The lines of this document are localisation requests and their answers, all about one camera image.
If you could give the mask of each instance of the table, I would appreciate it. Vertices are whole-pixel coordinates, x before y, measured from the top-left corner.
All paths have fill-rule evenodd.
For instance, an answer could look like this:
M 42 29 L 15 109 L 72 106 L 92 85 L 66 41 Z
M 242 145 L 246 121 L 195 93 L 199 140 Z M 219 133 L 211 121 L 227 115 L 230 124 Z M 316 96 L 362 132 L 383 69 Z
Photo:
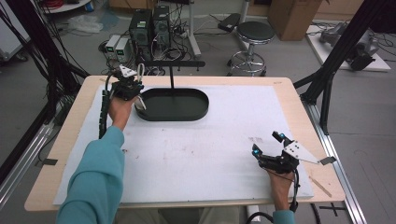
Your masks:
M 105 77 L 87 77 L 80 93 L 73 104 L 69 115 L 64 122 L 57 140 L 55 141 L 49 158 L 58 160 L 55 166 L 45 165 L 32 188 L 25 203 L 27 211 L 54 211 L 58 206 L 53 205 L 53 199 L 59 188 L 65 163 L 70 150 L 78 137 L 85 115 L 89 111 L 92 99 L 99 85 L 103 85 Z M 169 77 L 145 77 L 145 85 L 169 85 Z M 251 85 L 273 86 L 283 109 L 290 131 L 295 139 L 298 139 L 317 158 L 326 157 L 325 151 L 319 142 L 315 130 L 307 116 L 299 96 L 291 81 L 285 77 L 175 77 L 176 85 Z M 309 162 L 302 163 L 305 166 L 315 196 L 310 199 L 299 200 L 300 203 L 315 202 L 340 202 L 345 199 L 345 193 L 331 165 L 321 166 Z M 243 200 L 238 202 L 216 203 L 169 203 L 161 207 L 205 207 L 214 205 L 230 204 L 249 205 L 257 203 L 270 203 L 270 201 Z M 121 205 L 122 208 L 150 208 L 159 207 L 155 203 L 140 203 L 133 205 Z

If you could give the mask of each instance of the black tray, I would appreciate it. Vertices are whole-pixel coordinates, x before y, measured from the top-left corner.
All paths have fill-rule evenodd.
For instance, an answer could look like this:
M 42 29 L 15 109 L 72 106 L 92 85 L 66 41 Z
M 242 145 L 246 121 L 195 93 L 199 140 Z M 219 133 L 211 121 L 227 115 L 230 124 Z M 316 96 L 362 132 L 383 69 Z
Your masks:
M 141 119 L 148 121 L 198 120 L 209 108 L 206 94 L 196 89 L 155 88 L 144 91 L 142 98 L 147 109 L 135 109 Z

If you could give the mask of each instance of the teal shirt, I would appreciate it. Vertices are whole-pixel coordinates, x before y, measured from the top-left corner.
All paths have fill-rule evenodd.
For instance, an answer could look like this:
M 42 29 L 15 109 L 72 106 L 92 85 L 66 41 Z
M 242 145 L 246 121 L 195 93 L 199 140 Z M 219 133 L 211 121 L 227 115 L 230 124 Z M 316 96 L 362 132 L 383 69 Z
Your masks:
M 294 224 L 294 213 L 290 210 L 278 210 L 273 213 L 274 224 Z
M 90 142 L 70 178 L 58 224 L 111 224 L 120 204 L 124 154 L 122 131 L 114 126 L 100 140 Z M 275 224 L 293 224 L 291 211 L 275 211 Z

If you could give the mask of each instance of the person's hand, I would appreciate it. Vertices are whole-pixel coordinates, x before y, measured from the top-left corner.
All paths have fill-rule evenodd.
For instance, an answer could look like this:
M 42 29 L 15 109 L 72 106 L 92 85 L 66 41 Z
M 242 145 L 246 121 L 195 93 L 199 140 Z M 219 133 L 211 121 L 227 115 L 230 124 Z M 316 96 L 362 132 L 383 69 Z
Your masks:
M 137 97 L 130 101 L 124 101 L 118 97 L 111 99 L 108 115 L 113 120 L 113 126 L 118 127 L 122 131 L 124 130 L 129 115 L 131 114 L 132 104 L 136 99 Z
M 275 210 L 289 210 L 289 189 L 294 179 L 294 173 L 279 175 L 273 170 L 267 170 L 271 179 L 272 197 L 274 199 Z

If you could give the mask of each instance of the chair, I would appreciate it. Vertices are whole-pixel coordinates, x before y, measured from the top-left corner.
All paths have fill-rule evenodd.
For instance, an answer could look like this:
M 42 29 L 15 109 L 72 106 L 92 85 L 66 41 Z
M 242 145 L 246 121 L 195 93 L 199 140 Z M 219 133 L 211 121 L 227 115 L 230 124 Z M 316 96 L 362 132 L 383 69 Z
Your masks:
M 242 41 L 248 43 L 247 51 L 236 52 L 227 65 L 231 67 L 231 71 L 227 77 L 233 75 L 233 70 L 239 69 L 250 73 L 253 77 L 255 73 L 261 72 L 261 77 L 265 77 L 266 65 L 262 56 L 255 53 L 255 45 L 268 44 L 275 36 L 271 26 L 259 21 L 246 21 L 239 24 L 236 32 Z

